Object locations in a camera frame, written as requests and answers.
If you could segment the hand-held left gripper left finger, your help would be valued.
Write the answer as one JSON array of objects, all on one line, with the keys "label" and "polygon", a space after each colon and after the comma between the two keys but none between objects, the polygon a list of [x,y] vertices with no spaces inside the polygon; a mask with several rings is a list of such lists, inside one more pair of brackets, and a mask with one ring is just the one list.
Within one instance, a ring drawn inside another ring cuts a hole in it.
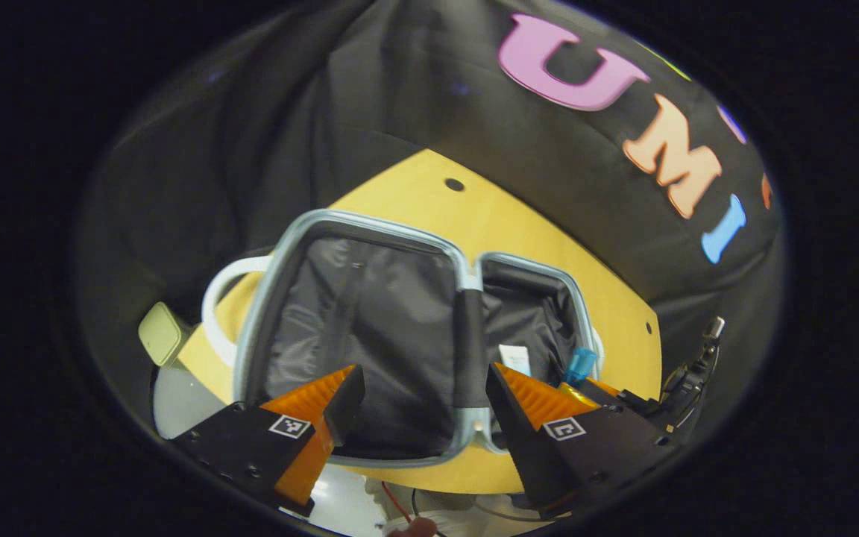
[{"label": "hand-held left gripper left finger", "polygon": [[266,402],[233,402],[172,442],[260,503],[308,516],[315,483],[364,396],[364,371],[350,365]]}]

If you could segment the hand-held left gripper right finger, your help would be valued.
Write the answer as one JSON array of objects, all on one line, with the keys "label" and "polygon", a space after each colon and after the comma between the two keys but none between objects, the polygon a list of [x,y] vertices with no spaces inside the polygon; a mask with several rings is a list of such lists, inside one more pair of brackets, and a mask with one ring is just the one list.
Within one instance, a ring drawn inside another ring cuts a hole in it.
[{"label": "hand-held left gripper right finger", "polygon": [[601,509],[668,465],[679,443],[620,402],[599,404],[499,363],[486,394],[542,519]]}]

